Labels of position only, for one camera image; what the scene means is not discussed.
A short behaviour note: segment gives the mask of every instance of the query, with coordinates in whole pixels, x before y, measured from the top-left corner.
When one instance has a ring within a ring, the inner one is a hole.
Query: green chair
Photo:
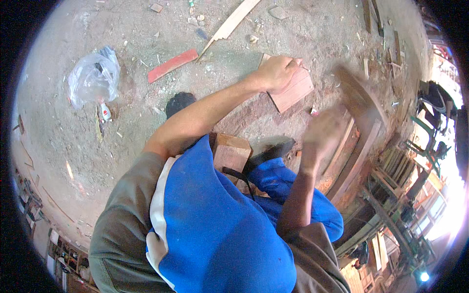
[[[422,149],[421,147],[419,147],[418,145],[416,145],[413,141],[411,141],[410,139],[408,139],[406,141],[406,146],[408,149],[410,149],[411,151],[414,151],[415,153],[419,154],[420,156],[422,157],[426,157],[428,159],[428,161],[431,163],[432,167],[435,169],[438,177],[440,177],[440,164],[438,162],[438,159],[435,158],[432,153],[434,152],[433,151],[433,148],[435,147],[435,130],[430,128],[428,125],[426,125],[422,120],[414,117],[414,116],[410,116],[410,118],[412,119],[413,122],[417,123],[421,128],[423,128],[427,133],[428,133],[428,137],[429,137],[429,140],[428,140],[428,144],[427,146],[425,147],[425,150]]]

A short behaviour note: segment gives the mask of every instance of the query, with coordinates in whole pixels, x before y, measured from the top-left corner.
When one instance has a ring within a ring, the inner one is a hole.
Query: black strap
[[[252,189],[251,189],[251,185],[249,185],[248,177],[246,177],[246,175],[244,175],[243,173],[240,173],[240,172],[238,172],[238,171],[236,171],[236,170],[233,170],[233,169],[231,169],[231,168],[228,168],[228,167],[223,167],[223,168],[221,169],[221,171],[222,171],[223,173],[225,173],[225,174],[228,174],[228,175],[231,175],[231,176],[234,176],[234,177],[236,177],[236,178],[238,178],[238,179],[243,180],[243,181],[248,185],[249,193],[251,194],[252,200],[253,200],[253,201],[256,201],[256,200],[254,199],[254,192],[253,192]]]

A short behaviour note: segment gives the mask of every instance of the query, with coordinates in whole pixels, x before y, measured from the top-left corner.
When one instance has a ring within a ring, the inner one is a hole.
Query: light
[[[430,276],[427,274],[427,272],[423,272],[421,275],[420,275],[420,279],[422,280],[422,282],[426,282],[430,279]]]

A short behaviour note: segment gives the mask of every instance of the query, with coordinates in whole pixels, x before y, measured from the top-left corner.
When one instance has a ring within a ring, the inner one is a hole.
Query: concrete floor
[[[149,9],[155,2],[164,6],[161,13]],[[199,0],[193,16],[205,16],[206,25],[201,28],[211,37],[240,2]],[[284,7],[289,18],[281,21],[269,15],[268,9],[275,3]],[[321,111],[342,97],[330,66],[343,61],[361,70],[361,60],[368,58],[370,83],[390,120],[387,132],[383,131],[375,145],[378,150],[389,133],[407,131],[406,117],[417,81],[428,80],[431,73],[431,48],[414,2],[378,0],[378,8],[386,50],[374,12],[372,33],[366,32],[360,1],[262,0],[227,40],[212,44],[209,62],[189,63],[148,84],[147,73],[153,67],[193,47],[200,52],[206,45],[195,33],[197,27],[187,22],[191,17],[187,1],[65,0],[36,36],[23,69],[13,119],[20,114],[26,132],[13,132],[14,162],[40,194],[43,212],[54,229],[87,251],[93,226],[112,188],[165,121],[160,109],[167,101],[179,91],[201,99],[235,83],[257,68],[262,53],[303,57],[305,67],[311,69],[314,91],[282,115],[265,94],[257,95],[220,121],[215,132],[246,138],[252,145],[285,135],[297,141],[294,150],[298,150],[309,119],[307,111],[311,107]],[[263,25],[259,33],[254,32],[255,20]],[[399,32],[405,53],[402,71],[395,79],[384,60],[387,48],[396,60],[394,30]],[[259,37],[256,44],[249,43],[250,34]],[[124,41],[128,43],[122,51]],[[105,45],[116,51],[121,76],[119,96],[108,103],[113,121],[104,124],[104,140],[99,143],[94,122],[97,104],[73,110],[66,78],[80,58]],[[396,101],[399,105],[392,108]],[[345,151],[339,165],[348,155]],[[299,158],[291,153],[285,160],[297,170]],[[339,171],[325,174],[318,188],[326,191]]]

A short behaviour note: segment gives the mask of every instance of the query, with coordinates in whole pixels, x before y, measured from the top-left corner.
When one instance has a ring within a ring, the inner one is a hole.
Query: white stripe
[[[164,217],[165,207],[165,189],[168,179],[169,170],[173,167],[177,158],[169,158],[156,184],[156,190],[150,204],[150,220],[151,225],[155,229],[155,233],[148,233],[146,237],[148,252],[146,257],[155,271],[163,278],[163,280],[174,290],[174,284],[163,276],[159,270],[159,263],[169,251],[166,239],[166,220]]]

